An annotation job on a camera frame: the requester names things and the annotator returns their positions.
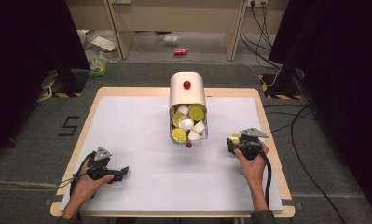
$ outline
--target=white container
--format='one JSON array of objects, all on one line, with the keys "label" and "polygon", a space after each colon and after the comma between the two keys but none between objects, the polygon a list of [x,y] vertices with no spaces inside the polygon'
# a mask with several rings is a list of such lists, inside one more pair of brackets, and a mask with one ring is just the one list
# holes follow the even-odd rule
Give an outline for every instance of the white container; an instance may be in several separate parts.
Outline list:
[{"label": "white container", "polygon": [[[207,108],[200,74],[196,72],[175,73],[171,78],[170,91],[169,121],[172,141],[175,144],[185,144],[187,147],[205,143],[208,137]],[[185,117],[187,118],[186,125],[180,122],[184,121]],[[192,131],[196,124],[199,124],[196,127],[199,130],[197,133]]]}]

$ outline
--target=black and yellow tape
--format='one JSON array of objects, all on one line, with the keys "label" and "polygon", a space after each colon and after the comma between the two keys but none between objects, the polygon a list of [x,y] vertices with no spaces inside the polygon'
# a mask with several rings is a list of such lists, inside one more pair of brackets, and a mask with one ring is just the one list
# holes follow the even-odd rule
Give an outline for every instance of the black and yellow tape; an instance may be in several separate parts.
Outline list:
[{"label": "black and yellow tape", "polygon": [[301,100],[301,95],[299,95],[296,91],[286,92],[278,90],[275,86],[267,86],[267,84],[263,81],[264,75],[258,75],[258,77],[261,80],[261,87],[265,97],[281,100]]}]

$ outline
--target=wall outlet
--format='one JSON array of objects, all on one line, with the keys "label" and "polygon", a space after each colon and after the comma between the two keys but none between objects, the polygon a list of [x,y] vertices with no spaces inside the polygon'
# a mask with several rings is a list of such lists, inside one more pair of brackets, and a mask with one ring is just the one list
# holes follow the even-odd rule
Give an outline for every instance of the wall outlet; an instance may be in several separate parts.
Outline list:
[{"label": "wall outlet", "polygon": [[246,6],[251,7],[252,1],[255,1],[255,7],[266,7],[268,0],[247,0]]}]

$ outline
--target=black cable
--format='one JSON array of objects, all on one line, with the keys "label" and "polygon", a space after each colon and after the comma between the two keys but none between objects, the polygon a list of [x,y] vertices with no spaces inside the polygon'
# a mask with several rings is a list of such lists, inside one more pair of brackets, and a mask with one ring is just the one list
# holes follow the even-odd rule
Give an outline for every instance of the black cable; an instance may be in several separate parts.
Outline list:
[{"label": "black cable", "polygon": [[293,149],[294,149],[294,152],[296,153],[296,157],[298,158],[299,160],[299,163],[301,164],[302,168],[304,169],[305,173],[308,175],[308,177],[310,178],[310,180],[313,182],[313,184],[317,187],[317,189],[319,189],[319,191],[323,194],[323,196],[326,198],[326,200],[331,204],[331,206],[333,207],[333,209],[336,211],[338,217],[340,218],[341,222],[343,224],[346,224],[345,222],[345,219],[343,218],[343,216],[339,213],[338,209],[335,207],[335,205],[333,204],[333,202],[330,200],[330,198],[328,197],[328,195],[323,191],[323,189],[317,184],[317,182],[314,180],[314,178],[311,176],[311,174],[309,173],[308,169],[306,168],[304,162],[301,160],[299,154],[298,154],[298,150],[296,149],[296,143],[295,143],[295,140],[294,140],[294,124],[296,123],[296,120],[297,120],[297,117],[302,113],[302,111],[304,111],[306,108],[308,108],[309,106],[305,106],[304,108],[302,108],[298,114],[296,115],[296,117],[293,119],[293,122],[291,123],[291,143],[293,145]]},{"label": "black cable", "polygon": [[268,176],[267,176],[267,184],[265,185],[265,202],[267,203],[267,207],[269,210],[269,190],[270,190],[270,182],[272,180],[272,166],[270,165],[270,161],[267,157],[267,154],[265,154],[262,148],[254,147],[251,144],[248,146],[252,147],[255,151],[257,151],[261,155],[261,157],[264,159],[264,162],[267,165]]},{"label": "black cable", "polygon": [[267,37],[265,36],[265,32],[264,32],[264,29],[261,28],[261,25],[257,19],[257,16],[255,15],[255,11],[254,11],[254,7],[252,7],[252,14],[253,16],[255,17],[255,21],[257,22],[257,25],[258,25],[258,28],[260,29],[261,31],[261,35],[262,35],[262,38],[270,45],[270,43],[268,42],[267,40]]},{"label": "black cable", "polygon": [[[306,114],[304,114],[303,116],[298,117],[298,118],[299,118],[299,119],[302,119],[302,118],[304,118],[305,115],[310,114],[310,113],[313,113],[313,112],[306,113]],[[288,127],[288,126],[290,126],[290,125],[291,125],[291,123],[286,124],[286,125],[284,125],[284,126],[282,126],[282,127],[280,127],[280,128],[277,128],[277,129],[272,130],[271,132],[272,132],[272,133],[277,132],[277,131],[279,131],[280,129],[286,128],[286,127]]]},{"label": "black cable", "polygon": [[[311,113],[313,113],[313,112],[311,111],[311,112],[309,112],[309,113],[307,113],[307,114],[304,114],[304,115],[301,116],[301,118],[303,118],[303,119],[310,119],[310,120],[317,120],[317,119],[312,119],[312,118],[305,117],[306,115],[311,114]],[[292,116],[296,116],[296,114],[286,113],[286,112],[277,112],[277,111],[274,111],[274,112],[267,112],[267,113],[265,113],[265,114],[267,114],[267,115],[268,115],[268,114],[283,114],[283,115],[292,115]]]},{"label": "black cable", "polygon": [[263,107],[271,107],[271,106],[289,106],[287,104],[283,104],[283,105],[263,105]]},{"label": "black cable", "polygon": [[[247,38],[247,35],[246,34],[243,34],[244,35],[244,38],[248,41],[248,42],[250,42],[252,45],[256,45],[256,46],[258,46],[255,42],[253,42],[252,40],[250,40],[249,38]],[[269,50],[269,51],[271,51],[272,49],[269,49],[269,48],[265,48],[264,46],[259,46],[261,49],[266,49],[266,50]]]},{"label": "black cable", "polygon": [[267,26],[267,13],[268,13],[267,4],[265,2],[261,2],[261,5],[262,5],[262,14],[264,18],[264,23],[262,27],[263,29],[265,27],[265,33],[267,34],[269,45],[272,48],[272,43],[270,43],[269,34],[268,34],[268,26]]},{"label": "black cable", "polygon": [[246,46],[246,48],[248,48],[248,50],[250,50],[252,53],[255,54],[256,57],[259,57],[260,59],[264,60],[266,63],[269,63],[270,65],[272,65],[273,67],[265,67],[265,68],[269,68],[269,69],[278,69],[280,68],[278,65],[270,62],[269,60],[267,60],[266,58],[264,58],[261,54],[259,54],[257,51],[255,51],[252,47],[250,47],[246,41],[243,39],[243,37],[240,35],[240,38],[241,38],[241,41],[243,42],[243,44]]}]

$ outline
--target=human hand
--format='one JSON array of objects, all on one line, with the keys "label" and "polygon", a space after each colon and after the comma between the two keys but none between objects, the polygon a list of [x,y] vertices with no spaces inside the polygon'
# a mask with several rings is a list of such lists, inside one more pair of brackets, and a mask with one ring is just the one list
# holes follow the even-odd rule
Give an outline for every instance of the human hand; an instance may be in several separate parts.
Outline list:
[{"label": "human hand", "polygon": [[81,168],[81,172],[78,175],[78,180],[73,189],[72,196],[70,197],[69,203],[63,210],[63,218],[76,218],[76,214],[78,209],[86,202],[88,199],[92,197],[92,195],[100,188],[103,184],[109,182],[114,178],[113,175],[105,175],[101,179],[92,180],[87,175],[87,165],[89,160],[84,162],[83,167]]},{"label": "human hand", "polygon": [[[261,145],[265,154],[267,154],[269,151],[267,145],[263,142],[261,142]],[[268,206],[264,199],[264,191],[262,190],[262,176],[266,165],[264,159],[258,154],[255,159],[248,161],[240,150],[235,149],[234,152],[241,163],[241,173],[246,179],[252,193],[255,210],[267,210]]]}]

